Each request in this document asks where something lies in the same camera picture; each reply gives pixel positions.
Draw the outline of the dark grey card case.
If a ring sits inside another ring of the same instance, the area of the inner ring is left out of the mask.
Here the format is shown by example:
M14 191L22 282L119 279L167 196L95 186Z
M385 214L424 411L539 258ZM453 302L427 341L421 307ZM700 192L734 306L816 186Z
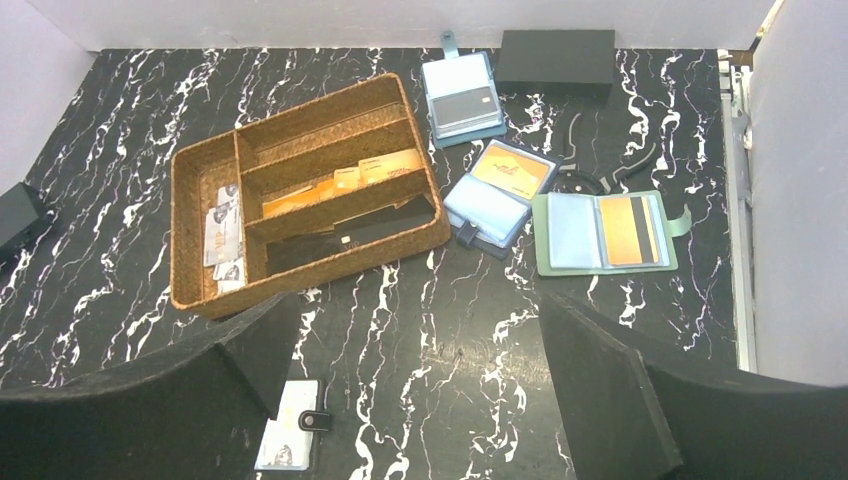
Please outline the dark grey card case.
M32 248L52 221L38 190L18 182L1 196L1 262Z

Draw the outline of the green card wallet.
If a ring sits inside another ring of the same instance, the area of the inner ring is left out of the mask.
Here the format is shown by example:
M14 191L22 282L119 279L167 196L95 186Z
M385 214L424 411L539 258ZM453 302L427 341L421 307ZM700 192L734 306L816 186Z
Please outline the green card wallet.
M692 227L689 208L670 219L656 190L540 194L532 200L532 217L543 277L675 270L674 240Z

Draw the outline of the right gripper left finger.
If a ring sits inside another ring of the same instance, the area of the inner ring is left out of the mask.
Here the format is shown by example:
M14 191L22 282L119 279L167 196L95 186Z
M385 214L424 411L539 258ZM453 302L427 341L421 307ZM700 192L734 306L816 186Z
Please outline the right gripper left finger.
M279 410L300 305L276 295L135 360L1 394L5 479L247 479Z

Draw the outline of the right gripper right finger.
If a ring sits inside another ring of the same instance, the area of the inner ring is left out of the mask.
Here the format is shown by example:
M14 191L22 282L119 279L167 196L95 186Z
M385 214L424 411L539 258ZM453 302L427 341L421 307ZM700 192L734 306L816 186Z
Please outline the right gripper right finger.
M539 325L582 479L843 479L847 390L704 360L569 297Z

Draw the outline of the black leather card holder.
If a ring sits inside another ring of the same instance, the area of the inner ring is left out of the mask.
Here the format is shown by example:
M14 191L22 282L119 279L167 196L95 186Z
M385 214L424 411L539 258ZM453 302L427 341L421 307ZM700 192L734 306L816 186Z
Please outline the black leather card holder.
M275 419L266 423L254 464L257 473L305 472L314 466L319 435L332 429L320 380L290 380Z

